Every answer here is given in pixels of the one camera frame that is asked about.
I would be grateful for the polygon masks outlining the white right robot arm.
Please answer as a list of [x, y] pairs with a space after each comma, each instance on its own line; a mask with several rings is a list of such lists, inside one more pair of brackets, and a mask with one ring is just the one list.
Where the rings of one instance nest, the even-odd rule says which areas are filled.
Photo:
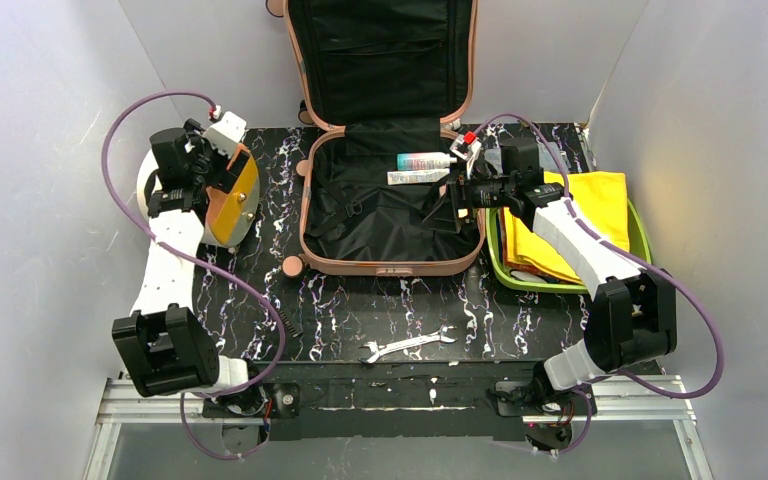
[[614, 252], [561, 183], [548, 183], [539, 150], [521, 139], [504, 144], [502, 172], [473, 171], [481, 147], [473, 133], [450, 146], [453, 164], [426, 197], [425, 226], [459, 232], [479, 208], [505, 208], [547, 242], [571, 267], [591, 297], [584, 337], [534, 367], [518, 394], [547, 400], [578, 385], [675, 350], [676, 291], [658, 269]]

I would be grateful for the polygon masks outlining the cream cylindrical drum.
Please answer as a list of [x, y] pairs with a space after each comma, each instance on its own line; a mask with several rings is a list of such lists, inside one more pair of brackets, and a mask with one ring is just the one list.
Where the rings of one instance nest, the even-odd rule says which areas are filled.
[[[251, 154], [251, 151], [244, 143], [240, 145], [243, 145], [245, 151]], [[152, 218], [147, 215], [144, 185], [150, 171], [156, 166], [155, 159], [150, 150], [151, 145], [140, 166], [137, 180], [138, 206], [145, 221], [150, 221]], [[250, 171], [244, 174], [244, 178], [252, 183], [249, 195], [242, 194], [239, 199], [227, 198], [221, 208], [217, 210], [212, 209], [206, 218], [200, 218], [195, 212], [190, 211], [190, 213], [197, 216], [197, 219], [203, 226], [202, 241], [204, 243], [223, 248], [232, 248], [242, 242], [251, 228], [260, 201], [259, 170], [252, 155], [251, 160], [252, 166]]]

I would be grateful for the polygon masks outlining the green plastic tray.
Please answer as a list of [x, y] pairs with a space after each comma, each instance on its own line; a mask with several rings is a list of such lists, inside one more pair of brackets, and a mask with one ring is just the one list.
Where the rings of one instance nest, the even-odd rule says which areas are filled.
[[[489, 209], [485, 215], [485, 240], [489, 251], [489, 259], [493, 273], [496, 279], [508, 289], [521, 292], [548, 293], [561, 295], [587, 295], [588, 290], [583, 286], [560, 277], [557, 284], [539, 284], [517, 281], [512, 278], [505, 270], [499, 257], [500, 243], [498, 237], [496, 214], [497, 209]], [[631, 201], [628, 201], [628, 235], [631, 253], [646, 260], [652, 260], [651, 249], [644, 225], [638, 215], [638, 212]]]

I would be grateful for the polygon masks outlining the pink hard-shell suitcase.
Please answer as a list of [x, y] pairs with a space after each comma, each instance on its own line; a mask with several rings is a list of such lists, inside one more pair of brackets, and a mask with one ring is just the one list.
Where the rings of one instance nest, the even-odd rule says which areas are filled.
[[321, 130], [297, 167], [301, 250], [283, 261], [337, 276], [448, 276], [485, 241], [478, 213], [460, 232], [421, 224], [433, 184], [388, 185], [400, 153], [447, 152], [444, 124], [468, 109], [474, 1], [284, 1], [306, 111]]

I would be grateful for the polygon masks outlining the white printed garment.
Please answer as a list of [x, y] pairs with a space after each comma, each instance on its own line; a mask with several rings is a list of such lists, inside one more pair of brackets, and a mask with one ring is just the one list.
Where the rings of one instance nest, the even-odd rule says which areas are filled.
[[516, 270], [511, 269], [509, 275], [517, 281], [540, 284], [557, 284], [559, 279], [551, 275], [546, 275], [539, 270]]

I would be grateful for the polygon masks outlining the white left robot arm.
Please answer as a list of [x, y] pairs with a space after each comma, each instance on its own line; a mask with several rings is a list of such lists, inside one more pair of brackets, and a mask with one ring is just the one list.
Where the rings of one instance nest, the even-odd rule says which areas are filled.
[[136, 193], [155, 237], [131, 312], [112, 327], [143, 397], [218, 396], [249, 380], [247, 363], [220, 355], [194, 312], [191, 261], [202, 245], [238, 247], [254, 223], [260, 178], [245, 131], [245, 120], [227, 112], [207, 127], [189, 119], [150, 138]]

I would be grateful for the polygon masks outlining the yellow snack packet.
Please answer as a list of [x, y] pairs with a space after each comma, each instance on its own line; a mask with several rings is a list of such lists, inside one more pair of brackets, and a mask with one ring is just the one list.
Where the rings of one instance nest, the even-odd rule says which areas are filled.
[[[628, 251], [628, 198], [625, 175], [616, 172], [573, 173], [570, 193], [592, 228]], [[581, 281], [565, 260], [543, 239], [532, 233], [507, 208], [505, 214], [509, 259], [531, 263], [538, 269], [571, 283]]]

